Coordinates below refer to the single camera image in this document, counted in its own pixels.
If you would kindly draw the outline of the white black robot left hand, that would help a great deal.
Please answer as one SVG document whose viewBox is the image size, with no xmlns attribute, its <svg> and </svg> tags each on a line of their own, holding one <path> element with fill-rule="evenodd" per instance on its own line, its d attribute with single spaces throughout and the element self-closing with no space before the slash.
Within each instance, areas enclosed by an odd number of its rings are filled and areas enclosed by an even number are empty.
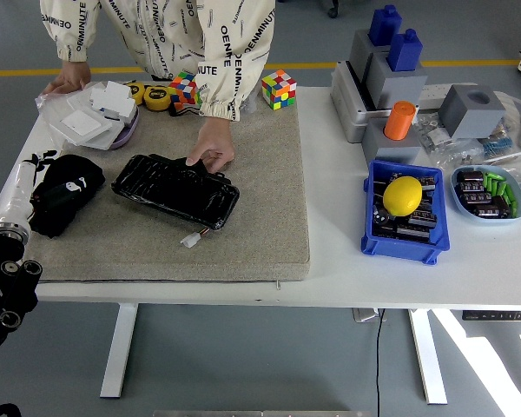
<svg viewBox="0 0 521 417">
<path fill-rule="evenodd" d="M 59 235 L 103 182 L 102 170 L 85 157 L 54 150 L 32 154 L 16 169 L 0 231 Z"/>
</svg>

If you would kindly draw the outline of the person's left hand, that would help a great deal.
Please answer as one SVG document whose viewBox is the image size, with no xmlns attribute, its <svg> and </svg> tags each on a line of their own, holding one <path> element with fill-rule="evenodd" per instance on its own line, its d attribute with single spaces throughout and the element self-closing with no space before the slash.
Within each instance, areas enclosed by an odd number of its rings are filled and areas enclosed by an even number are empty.
<svg viewBox="0 0 521 417">
<path fill-rule="evenodd" d="M 186 159 L 186 165 L 192 166 L 203 160 L 207 171 L 216 173 L 233 159 L 231 122 L 224 118 L 206 117 L 199 130 L 196 145 Z"/>
</svg>

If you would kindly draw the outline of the person's right hand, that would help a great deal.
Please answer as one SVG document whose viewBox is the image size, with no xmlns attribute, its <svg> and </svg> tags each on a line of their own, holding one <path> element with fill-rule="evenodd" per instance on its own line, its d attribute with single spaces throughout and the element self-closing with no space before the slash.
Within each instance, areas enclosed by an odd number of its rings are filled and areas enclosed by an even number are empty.
<svg viewBox="0 0 521 417">
<path fill-rule="evenodd" d="M 58 76 L 42 91 L 47 94 L 68 94 L 84 89 L 91 81 L 91 70 L 87 62 L 63 61 Z"/>
</svg>

